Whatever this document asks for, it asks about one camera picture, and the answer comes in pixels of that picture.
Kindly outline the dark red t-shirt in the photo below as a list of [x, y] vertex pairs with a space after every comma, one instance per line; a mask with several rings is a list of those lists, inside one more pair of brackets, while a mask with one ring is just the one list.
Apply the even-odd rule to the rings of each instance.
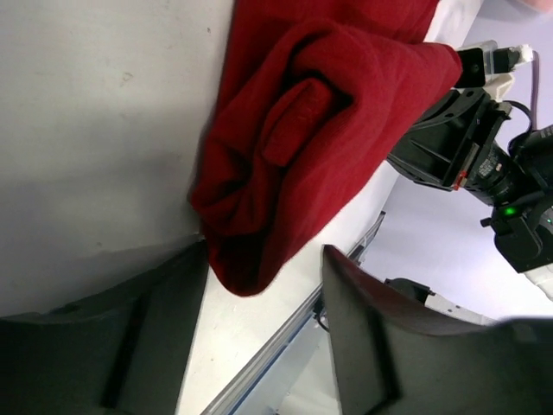
[[238, 1], [190, 202], [233, 294], [264, 291], [459, 79], [435, 1]]

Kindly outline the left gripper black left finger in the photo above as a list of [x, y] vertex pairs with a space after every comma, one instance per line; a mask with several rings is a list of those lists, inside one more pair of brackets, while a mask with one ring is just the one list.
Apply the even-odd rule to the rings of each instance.
[[207, 274], [199, 241], [98, 294], [3, 317], [2, 413], [175, 413]]

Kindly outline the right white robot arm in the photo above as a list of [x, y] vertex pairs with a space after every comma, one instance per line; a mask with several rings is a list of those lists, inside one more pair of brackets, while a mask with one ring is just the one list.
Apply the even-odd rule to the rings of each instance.
[[496, 137], [514, 101], [451, 91], [389, 155], [398, 173], [369, 269], [494, 320], [552, 314], [552, 131]]

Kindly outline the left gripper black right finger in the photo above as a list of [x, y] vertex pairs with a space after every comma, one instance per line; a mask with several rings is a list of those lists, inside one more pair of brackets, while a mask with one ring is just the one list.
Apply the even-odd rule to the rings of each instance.
[[321, 276], [343, 413], [551, 413], [551, 320], [444, 315], [329, 245]]

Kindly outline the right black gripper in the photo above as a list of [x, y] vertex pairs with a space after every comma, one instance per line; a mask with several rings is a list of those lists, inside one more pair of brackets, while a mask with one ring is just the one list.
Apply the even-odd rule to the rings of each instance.
[[452, 89], [400, 138], [387, 162], [418, 184], [451, 190], [457, 181], [487, 206], [512, 203], [523, 193], [524, 173], [496, 136], [514, 106], [486, 101], [482, 88]]

